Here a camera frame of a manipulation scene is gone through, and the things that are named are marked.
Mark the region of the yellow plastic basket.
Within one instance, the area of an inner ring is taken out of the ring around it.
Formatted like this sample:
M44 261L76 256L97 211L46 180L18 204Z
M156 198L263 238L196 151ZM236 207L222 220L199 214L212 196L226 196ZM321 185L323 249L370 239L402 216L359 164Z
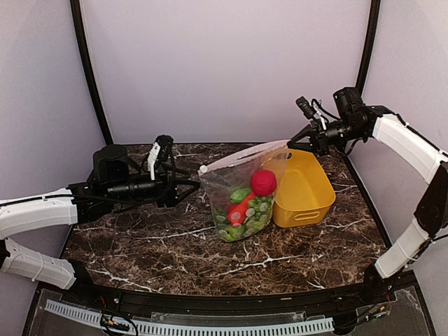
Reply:
M320 223L336 194L316 157L291 150L273 206L273 221L280 228Z

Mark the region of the green toy cucumber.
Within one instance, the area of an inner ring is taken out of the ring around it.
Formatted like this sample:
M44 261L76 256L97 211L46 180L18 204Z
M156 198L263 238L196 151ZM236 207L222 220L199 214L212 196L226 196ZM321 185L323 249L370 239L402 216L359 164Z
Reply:
M243 202L251 193L252 193L252 189L250 189L250 188L240 188L238 190L235 190L230 195L230 201L233 204L239 204L239 203Z

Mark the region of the clear zip top bag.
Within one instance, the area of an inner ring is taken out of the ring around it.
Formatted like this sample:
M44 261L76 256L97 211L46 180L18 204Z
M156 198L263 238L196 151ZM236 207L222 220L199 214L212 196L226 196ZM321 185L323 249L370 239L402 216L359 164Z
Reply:
M258 144L199 168L199 180L223 241L250 237L270 222L288 161L287 143Z

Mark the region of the red toy tomato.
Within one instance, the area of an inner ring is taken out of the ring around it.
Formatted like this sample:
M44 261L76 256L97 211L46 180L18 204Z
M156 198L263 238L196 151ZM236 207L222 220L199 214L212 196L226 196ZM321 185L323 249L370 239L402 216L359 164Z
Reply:
M277 178L273 171L261 169L251 177L251 189L256 197L266 197L277 189Z

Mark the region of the red toy chili pepper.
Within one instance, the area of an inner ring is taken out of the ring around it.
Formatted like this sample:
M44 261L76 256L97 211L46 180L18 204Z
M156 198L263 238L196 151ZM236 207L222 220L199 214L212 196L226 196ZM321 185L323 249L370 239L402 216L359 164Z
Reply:
M240 203L231 206L231 209L228 211L227 219L230 222L232 227L242 226L246 219L246 212L249 209L249 202L255 197L253 193L249 194L243 201Z

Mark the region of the green toy grapes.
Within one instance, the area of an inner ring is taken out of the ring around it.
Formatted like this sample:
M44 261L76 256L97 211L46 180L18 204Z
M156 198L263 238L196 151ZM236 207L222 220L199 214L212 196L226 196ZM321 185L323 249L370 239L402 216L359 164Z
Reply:
M255 197L248 203L244 224L263 228L272 217L273 197Z

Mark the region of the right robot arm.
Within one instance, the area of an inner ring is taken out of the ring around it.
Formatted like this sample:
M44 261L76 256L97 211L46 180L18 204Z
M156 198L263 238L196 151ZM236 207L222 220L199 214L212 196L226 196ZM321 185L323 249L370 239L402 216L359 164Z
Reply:
M309 124L289 142L290 149L316 156L331 149L348 155L347 144L371 139L397 156L399 168L425 186L409 224L390 247L364 272L357 297L365 304L378 301L393 282L447 229L447 152L415 130L403 117L383 105L367 105L356 87L334 93L336 114L316 101L299 97L295 103Z

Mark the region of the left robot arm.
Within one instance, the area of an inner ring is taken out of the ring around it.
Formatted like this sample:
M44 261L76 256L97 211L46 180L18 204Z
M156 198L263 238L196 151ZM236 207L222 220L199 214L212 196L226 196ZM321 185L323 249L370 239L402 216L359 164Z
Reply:
M82 225L113 212L146 204L175 207L199 189L200 183L175 165L170 143L153 143L142 162L125 146L112 144L94 153L87 181L54 192L1 202L1 272L71 291L84 305L93 305L99 291L85 266L25 248L12 236L58 225Z

